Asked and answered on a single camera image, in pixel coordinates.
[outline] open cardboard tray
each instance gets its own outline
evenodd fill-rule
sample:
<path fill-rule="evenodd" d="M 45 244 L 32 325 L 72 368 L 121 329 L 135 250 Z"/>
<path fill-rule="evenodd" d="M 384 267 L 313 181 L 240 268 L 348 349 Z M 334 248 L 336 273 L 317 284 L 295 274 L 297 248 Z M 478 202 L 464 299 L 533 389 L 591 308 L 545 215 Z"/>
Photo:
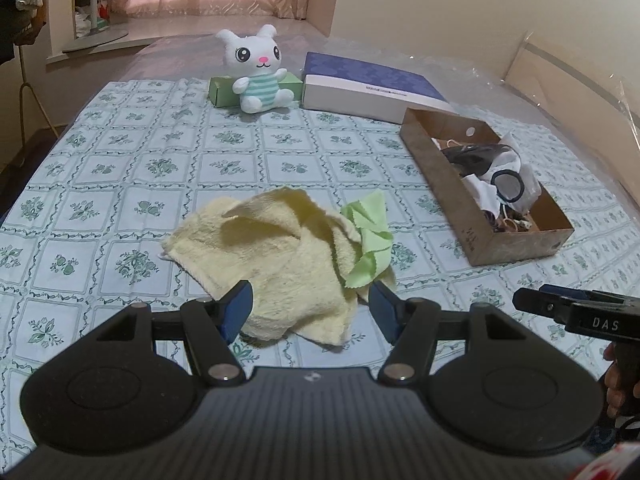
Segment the open cardboard tray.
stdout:
<path fill-rule="evenodd" d="M 472 136 L 467 135 L 470 128 L 475 130 Z M 465 144 L 499 142 L 500 137 L 485 122 L 443 112 L 408 109 L 400 137 L 427 179 L 471 265 L 551 256 L 574 232 L 571 222 L 542 187 L 542 195 L 530 212 L 534 222 L 532 230 L 494 233 L 458 172 L 431 140 L 433 137 Z"/>

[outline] red and white object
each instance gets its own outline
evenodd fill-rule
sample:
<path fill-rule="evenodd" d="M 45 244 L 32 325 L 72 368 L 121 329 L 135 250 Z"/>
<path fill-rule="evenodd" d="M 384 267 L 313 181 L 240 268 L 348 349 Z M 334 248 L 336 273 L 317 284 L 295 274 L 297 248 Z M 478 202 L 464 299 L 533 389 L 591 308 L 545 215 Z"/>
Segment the red and white object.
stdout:
<path fill-rule="evenodd" d="M 640 443 L 618 444 L 569 480 L 626 480 L 625 472 L 636 460 L 640 460 Z"/>

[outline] human hand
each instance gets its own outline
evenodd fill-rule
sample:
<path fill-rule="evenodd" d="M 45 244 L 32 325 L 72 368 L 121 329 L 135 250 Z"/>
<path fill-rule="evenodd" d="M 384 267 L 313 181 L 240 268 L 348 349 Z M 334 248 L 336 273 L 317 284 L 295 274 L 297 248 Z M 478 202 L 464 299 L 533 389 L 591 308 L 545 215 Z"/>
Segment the human hand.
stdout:
<path fill-rule="evenodd" d="M 610 343 L 604 351 L 604 359 L 607 361 L 615 361 L 614 355 L 614 343 Z M 626 393 L 620 390 L 620 370 L 618 366 L 613 363 L 607 373 L 604 376 L 604 384 L 607 389 L 607 415 L 611 418 L 616 418 L 620 413 L 620 408 L 626 401 Z M 640 399 L 640 382 L 634 386 L 634 397 Z"/>

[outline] floor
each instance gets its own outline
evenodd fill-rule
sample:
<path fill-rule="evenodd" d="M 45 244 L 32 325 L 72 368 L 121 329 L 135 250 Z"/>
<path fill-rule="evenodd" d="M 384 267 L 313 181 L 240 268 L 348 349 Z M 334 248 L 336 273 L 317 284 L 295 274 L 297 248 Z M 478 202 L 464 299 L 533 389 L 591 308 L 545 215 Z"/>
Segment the floor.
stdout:
<path fill-rule="evenodd" d="M 16 199 L 38 169 L 40 163 L 56 143 L 50 130 L 38 130 L 27 141 L 24 162 L 20 165 L 21 153 L 0 173 L 0 223 L 12 208 Z"/>

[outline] floral patterned bedsheet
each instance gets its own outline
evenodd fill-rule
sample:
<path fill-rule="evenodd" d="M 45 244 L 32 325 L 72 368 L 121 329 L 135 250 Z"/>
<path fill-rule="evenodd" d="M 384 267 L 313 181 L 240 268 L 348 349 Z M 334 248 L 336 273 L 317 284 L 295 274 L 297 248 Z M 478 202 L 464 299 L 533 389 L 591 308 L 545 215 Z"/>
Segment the floral patterned bedsheet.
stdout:
<path fill-rule="evenodd" d="M 603 342 L 518 313 L 510 298 L 520 286 L 544 282 L 640 295 L 638 231 L 549 130 L 464 111 L 516 137 L 571 219 L 575 233 L 555 257 L 471 267 L 396 125 L 298 108 L 261 116 L 218 110 L 201 80 L 109 83 L 0 228 L 0 468 L 32 446 L 18 396 L 41 363 L 133 300 L 170 310 L 204 294 L 158 257 L 159 241 L 213 198 L 242 199 L 277 186 L 303 188 L 325 206 L 383 189 L 400 296 L 458 310 L 489 301 L 594 375 L 602 373 Z M 240 337 L 232 350 L 248 370 L 366 365 L 376 372 L 389 346 L 363 306 L 341 349 L 291 335 L 267 345 Z M 180 345 L 163 342 L 158 351 L 186 366 Z M 441 344 L 436 364 L 462 351 L 462 343 Z"/>

